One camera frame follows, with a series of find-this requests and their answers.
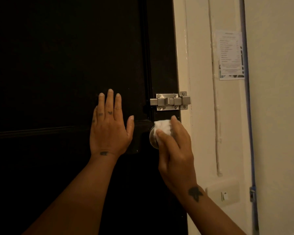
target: wrist tattoo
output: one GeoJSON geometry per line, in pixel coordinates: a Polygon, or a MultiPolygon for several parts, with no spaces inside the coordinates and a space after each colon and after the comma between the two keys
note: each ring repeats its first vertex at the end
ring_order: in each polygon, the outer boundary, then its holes
{"type": "Polygon", "coordinates": [[[188,190],[188,194],[196,200],[196,202],[199,201],[199,196],[203,196],[203,193],[200,192],[197,186],[192,187],[188,190]]]}
{"type": "Polygon", "coordinates": [[[103,151],[103,152],[100,152],[100,155],[104,155],[104,156],[106,156],[106,155],[108,155],[108,153],[109,153],[109,152],[107,152],[107,151],[103,151]]]}

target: person's left hand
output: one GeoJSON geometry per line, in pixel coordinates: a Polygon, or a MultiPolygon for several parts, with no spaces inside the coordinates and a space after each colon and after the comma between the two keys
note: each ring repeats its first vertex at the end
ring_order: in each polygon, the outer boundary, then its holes
{"type": "Polygon", "coordinates": [[[121,95],[116,95],[113,104],[113,90],[109,89],[105,105],[105,95],[100,93],[90,130],[91,157],[112,156],[117,160],[131,143],[133,131],[133,115],[128,118],[125,129],[121,95]]]}

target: paper notice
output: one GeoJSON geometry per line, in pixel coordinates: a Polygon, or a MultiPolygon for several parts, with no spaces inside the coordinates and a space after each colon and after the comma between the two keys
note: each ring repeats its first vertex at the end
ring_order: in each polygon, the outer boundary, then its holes
{"type": "Polygon", "coordinates": [[[219,79],[244,79],[242,33],[222,30],[215,33],[219,57],[219,79]]]}

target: person's right arm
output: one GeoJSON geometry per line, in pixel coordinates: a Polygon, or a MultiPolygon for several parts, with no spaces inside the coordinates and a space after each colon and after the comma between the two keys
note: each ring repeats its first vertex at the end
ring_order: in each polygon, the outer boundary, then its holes
{"type": "Polygon", "coordinates": [[[159,171],[202,235],[245,234],[197,185],[191,138],[175,116],[171,118],[174,138],[161,130],[159,171]]]}

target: fingernail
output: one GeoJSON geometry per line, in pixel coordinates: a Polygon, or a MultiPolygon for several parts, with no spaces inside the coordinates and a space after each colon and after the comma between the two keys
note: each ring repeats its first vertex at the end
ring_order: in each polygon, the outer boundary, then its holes
{"type": "Polygon", "coordinates": [[[157,129],[157,130],[156,130],[156,133],[157,133],[157,134],[160,134],[160,133],[162,133],[162,132],[163,132],[163,131],[162,131],[161,129],[157,129]]]}

